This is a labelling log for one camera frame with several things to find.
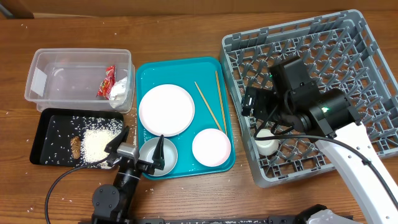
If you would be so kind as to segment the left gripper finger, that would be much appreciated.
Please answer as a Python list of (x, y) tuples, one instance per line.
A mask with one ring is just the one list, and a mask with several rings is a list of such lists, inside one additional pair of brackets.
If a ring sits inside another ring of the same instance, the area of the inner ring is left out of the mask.
[(154, 153), (152, 155), (153, 167), (158, 170), (163, 170), (165, 166), (164, 160), (164, 135), (161, 135), (157, 145), (155, 147)]
[(107, 143), (104, 151), (107, 153), (116, 153), (118, 147), (127, 141), (129, 130), (129, 126), (124, 127), (123, 130), (113, 140)]

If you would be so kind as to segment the grey bowl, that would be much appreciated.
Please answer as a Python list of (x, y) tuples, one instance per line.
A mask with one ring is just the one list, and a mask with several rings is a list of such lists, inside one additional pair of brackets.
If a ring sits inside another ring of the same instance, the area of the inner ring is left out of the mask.
[[(140, 160), (153, 162), (152, 156), (155, 151), (155, 147), (159, 141), (160, 137), (152, 138), (145, 142), (143, 146), (140, 148)], [(177, 148), (173, 144), (172, 141), (168, 139), (164, 139), (164, 169), (158, 170), (156, 169), (154, 175), (151, 177), (162, 177), (169, 174), (175, 167), (178, 160), (178, 152)]]

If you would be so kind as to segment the pile of rice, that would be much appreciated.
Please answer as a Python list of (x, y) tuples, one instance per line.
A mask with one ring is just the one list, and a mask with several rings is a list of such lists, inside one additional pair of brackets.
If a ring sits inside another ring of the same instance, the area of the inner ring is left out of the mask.
[(108, 156), (106, 145), (112, 141), (121, 130), (89, 129), (86, 130), (81, 142), (81, 153), (85, 163), (97, 162)]

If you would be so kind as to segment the brown food scrap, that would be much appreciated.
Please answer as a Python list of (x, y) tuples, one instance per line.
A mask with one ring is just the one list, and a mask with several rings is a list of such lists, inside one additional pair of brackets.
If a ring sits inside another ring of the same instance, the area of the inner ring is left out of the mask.
[(75, 136), (70, 141), (71, 152), (74, 159), (80, 158), (81, 141), (78, 136)]

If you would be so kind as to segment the white cup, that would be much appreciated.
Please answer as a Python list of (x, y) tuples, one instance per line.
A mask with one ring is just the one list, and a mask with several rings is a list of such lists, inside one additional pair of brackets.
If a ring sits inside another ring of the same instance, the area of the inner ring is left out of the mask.
[[(258, 134), (257, 137), (264, 138), (264, 137), (271, 137), (274, 136), (269, 129), (262, 129)], [(260, 141), (255, 140), (258, 153), (263, 156), (269, 156), (275, 153), (279, 147), (279, 141), (276, 139), (268, 140), (268, 141)]]

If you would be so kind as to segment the small pink bowl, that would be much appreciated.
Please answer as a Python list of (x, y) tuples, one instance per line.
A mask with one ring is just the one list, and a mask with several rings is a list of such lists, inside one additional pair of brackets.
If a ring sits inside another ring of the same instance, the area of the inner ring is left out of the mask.
[(192, 153), (204, 166), (220, 166), (231, 154), (231, 143), (224, 132), (213, 128), (204, 129), (194, 137)]

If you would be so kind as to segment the white plastic wrap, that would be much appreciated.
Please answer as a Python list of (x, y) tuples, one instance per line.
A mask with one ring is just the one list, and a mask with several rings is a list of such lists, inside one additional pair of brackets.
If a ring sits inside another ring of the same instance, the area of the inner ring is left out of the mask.
[(117, 107), (120, 107), (121, 105), (124, 104), (126, 98), (127, 98), (127, 77), (124, 77), (120, 81), (117, 81), (109, 94), (109, 104), (113, 109), (116, 109)]

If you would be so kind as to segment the red foil snack wrapper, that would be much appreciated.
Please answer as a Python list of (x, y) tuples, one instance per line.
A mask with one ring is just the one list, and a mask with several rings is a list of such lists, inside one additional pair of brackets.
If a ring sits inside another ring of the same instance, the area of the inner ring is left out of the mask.
[(105, 70), (105, 78), (101, 82), (96, 96), (102, 96), (107, 100), (109, 99), (111, 89), (116, 83), (115, 73), (116, 73), (115, 65), (112, 65)]

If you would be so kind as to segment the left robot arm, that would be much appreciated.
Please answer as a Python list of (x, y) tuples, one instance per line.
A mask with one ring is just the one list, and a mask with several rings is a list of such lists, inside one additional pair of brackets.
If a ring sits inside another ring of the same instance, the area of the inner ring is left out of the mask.
[(147, 162), (139, 158), (137, 146), (126, 142), (128, 134), (126, 126), (104, 149), (106, 163), (118, 165), (119, 170), (112, 184), (101, 185), (93, 193), (92, 223), (134, 223), (129, 209), (141, 175), (164, 169), (164, 136), (155, 141), (152, 160)]

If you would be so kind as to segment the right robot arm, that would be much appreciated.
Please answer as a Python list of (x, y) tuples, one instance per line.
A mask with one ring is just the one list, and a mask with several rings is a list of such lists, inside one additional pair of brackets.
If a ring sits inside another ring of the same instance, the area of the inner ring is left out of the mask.
[(368, 223), (397, 223), (397, 184), (376, 154), (358, 111), (346, 94), (324, 93), (300, 57), (269, 68), (272, 89), (246, 87), (241, 114), (272, 121), (285, 132), (256, 141), (309, 139), (329, 159)]

